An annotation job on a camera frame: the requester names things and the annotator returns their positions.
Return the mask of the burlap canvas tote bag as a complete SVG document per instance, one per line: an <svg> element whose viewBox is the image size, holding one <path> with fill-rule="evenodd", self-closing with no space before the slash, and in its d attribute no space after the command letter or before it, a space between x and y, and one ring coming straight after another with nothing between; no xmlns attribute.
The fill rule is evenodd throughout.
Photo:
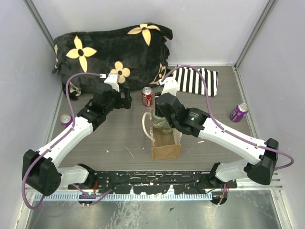
<svg viewBox="0 0 305 229"><path fill-rule="evenodd" d="M152 159L178 158L182 148L182 133L171 128L173 131L165 135L161 132L163 128L154 128L152 125L153 111L154 109L151 108L149 112L145 112L142 116L142 129L151 142Z"/></svg>

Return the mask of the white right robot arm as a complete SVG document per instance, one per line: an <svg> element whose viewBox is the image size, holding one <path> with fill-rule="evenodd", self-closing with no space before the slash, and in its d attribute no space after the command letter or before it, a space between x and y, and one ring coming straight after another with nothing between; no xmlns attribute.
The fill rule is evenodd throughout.
<svg viewBox="0 0 305 229"><path fill-rule="evenodd" d="M231 163L215 163L208 175L208 182L215 188L234 179L249 178L260 185L270 185L278 155L278 142L267 141L242 134L214 121L210 114L198 108L186 108L179 99L165 93L156 99L159 114L170 127L182 134L212 141L242 159Z"/></svg>

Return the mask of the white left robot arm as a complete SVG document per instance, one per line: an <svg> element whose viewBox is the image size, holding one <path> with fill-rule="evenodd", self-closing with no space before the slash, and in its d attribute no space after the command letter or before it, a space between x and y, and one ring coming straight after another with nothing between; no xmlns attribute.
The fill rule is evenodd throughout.
<svg viewBox="0 0 305 229"><path fill-rule="evenodd" d="M99 84L93 98L77 113L73 122L39 150L28 150L23 156L22 184L29 185L45 197L59 187L80 184L84 189L95 186L96 172L84 164L60 167L67 154L106 120L113 109L129 109L132 98L128 87L124 94L108 83Z"/></svg>

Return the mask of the red soda can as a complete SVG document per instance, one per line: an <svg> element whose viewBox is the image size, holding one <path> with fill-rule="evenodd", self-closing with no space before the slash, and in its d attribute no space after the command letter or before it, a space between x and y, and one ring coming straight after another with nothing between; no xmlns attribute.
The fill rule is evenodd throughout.
<svg viewBox="0 0 305 229"><path fill-rule="evenodd" d="M146 107L153 104L153 90L148 86L142 89L142 104Z"/></svg>

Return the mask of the glass soda water bottle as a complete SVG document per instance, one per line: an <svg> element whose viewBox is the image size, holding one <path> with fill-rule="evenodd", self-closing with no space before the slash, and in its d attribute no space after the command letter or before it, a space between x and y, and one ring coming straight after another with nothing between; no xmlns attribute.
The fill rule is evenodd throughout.
<svg viewBox="0 0 305 229"><path fill-rule="evenodd" d="M173 130L171 128L163 128L161 132L165 135L170 134Z"/></svg>

